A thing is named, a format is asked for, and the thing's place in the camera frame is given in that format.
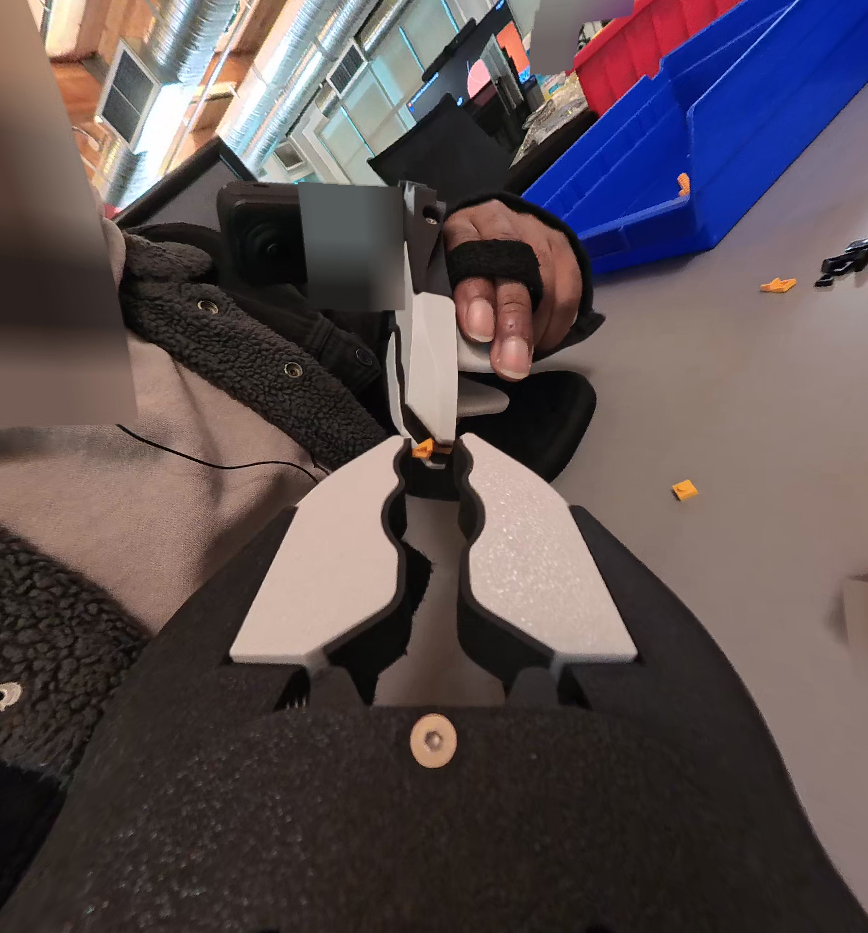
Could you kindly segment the black monitor screen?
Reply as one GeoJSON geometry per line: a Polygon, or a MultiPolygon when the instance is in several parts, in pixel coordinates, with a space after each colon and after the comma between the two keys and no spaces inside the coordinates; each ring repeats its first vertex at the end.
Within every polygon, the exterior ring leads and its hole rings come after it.
{"type": "Polygon", "coordinates": [[[528,52],[509,2],[494,2],[481,19],[470,19],[450,40],[436,48],[438,53],[422,74],[421,89],[408,101],[416,122],[430,113],[444,96],[458,105],[466,104],[490,84],[483,55],[491,39],[508,54],[513,72],[520,80],[532,74],[528,52]]]}

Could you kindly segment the dark fleece jacket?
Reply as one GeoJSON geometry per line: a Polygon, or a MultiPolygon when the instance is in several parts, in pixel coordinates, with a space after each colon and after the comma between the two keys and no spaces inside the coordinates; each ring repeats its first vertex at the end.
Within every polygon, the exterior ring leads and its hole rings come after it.
{"type": "Polygon", "coordinates": [[[134,369],[123,426],[0,430],[0,910],[150,637],[384,438],[371,345],[211,230],[102,221],[134,369]]]}

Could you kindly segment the black office chair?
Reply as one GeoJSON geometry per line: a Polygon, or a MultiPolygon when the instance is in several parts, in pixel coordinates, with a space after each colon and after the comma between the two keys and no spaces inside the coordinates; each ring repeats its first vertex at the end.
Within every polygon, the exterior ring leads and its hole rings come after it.
{"type": "Polygon", "coordinates": [[[449,208],[508,194],[511,154],[448,94],[368,166],[388,186],[413,182],[449,208]]]}

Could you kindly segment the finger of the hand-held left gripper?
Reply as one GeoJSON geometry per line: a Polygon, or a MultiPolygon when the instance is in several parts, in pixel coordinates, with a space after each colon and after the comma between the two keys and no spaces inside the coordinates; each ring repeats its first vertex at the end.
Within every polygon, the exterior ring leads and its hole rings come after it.
{"type": "Polygon", "coordinates": [[[389,330],[386,345],[386,393],[389,413],[396,432],[404,438],[414,440],[404,414],[406,377],[403,351],[410,338],[409,312],[392,312],[389,330]]]}
{"type": "Polygon", "coordinates": [[[405,403],[440,447],[454,443],[458,408],[456,316],[448,297],[414,295],[405,350],[405,403]]]}

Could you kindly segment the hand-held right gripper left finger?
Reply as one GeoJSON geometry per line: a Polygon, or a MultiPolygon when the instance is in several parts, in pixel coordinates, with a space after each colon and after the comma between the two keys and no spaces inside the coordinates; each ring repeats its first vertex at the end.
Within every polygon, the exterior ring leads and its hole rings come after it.
{"type": "Polygon", "coordinates": [[[399,558],[382,514],[406,449],[390,437],[301,501],[230,647],[235,663],[325,667],[395,599],[399,558]]]}

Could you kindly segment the person's left hand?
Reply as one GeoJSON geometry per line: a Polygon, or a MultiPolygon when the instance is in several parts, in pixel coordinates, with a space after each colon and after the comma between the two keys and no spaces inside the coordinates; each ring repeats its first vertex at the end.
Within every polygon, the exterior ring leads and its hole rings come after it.
{"type": "Polygon", "coordinates": [[[559,348],[580,320],[586,283],[569,236],[509,198],[478,200],[454,210],[442,232],[450,270],[461,260],[472,262],[473,244],[488,243],[496,251],[496,242],[511,242],[533,252],[535,263],[528,260],[526,265],[539,267],[542,289],[538,301],[517,275],[473,275],[463,270],[463,276],[454,274],[452,286],[463,335],[488,345],[497,375],[523,380],[534,357],[559,348]]]}

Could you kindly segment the silver ventilation duct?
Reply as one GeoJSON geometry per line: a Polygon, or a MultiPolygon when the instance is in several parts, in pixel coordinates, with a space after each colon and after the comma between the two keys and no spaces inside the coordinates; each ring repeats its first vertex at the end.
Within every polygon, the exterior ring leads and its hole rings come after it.
{"type": "Polygon", "coordinates": [[[347,51],[376,1],[288,1],[235,91],[217,135],[258,173],[347,51]]]}
{"type": "Polygon", "coordinates": [[[177,72],[211,52],[222,30],[218,1],[148,2],[153,17],[143,47],[160,72],[177,72]]]}

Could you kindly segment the red storage bin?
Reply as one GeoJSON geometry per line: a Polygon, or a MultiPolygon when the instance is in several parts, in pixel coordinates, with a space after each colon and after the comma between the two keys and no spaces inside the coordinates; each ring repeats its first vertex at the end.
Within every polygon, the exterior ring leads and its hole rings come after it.
{"type": "Polygon", "coordinates": [[[737,1],[636,1],[576,55],[573,72],[589,110],[601,117],[662,59],[726,14],[737,1]]]}

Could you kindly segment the pile of black lego pieces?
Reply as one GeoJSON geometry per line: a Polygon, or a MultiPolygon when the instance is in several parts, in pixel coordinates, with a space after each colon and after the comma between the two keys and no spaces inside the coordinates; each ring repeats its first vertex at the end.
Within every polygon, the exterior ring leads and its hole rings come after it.
{"type": "Polygon", "coordinates": [[[823,260],[816,288],[832,286],[836,278],[858,274],[868,266],[868,238],[853,241],[841,253],[823,260]]]}

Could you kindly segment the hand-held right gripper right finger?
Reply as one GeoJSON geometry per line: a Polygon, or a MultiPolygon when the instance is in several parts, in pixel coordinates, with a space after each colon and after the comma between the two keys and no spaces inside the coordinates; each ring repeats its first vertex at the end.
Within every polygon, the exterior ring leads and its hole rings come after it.
{"type": "Polygon", "coordinates": [[[455,453],[466,536],[457,622],[467,655],[487,671],[635,661],[626,623],[562,496],[472,433],[455,453]]]}

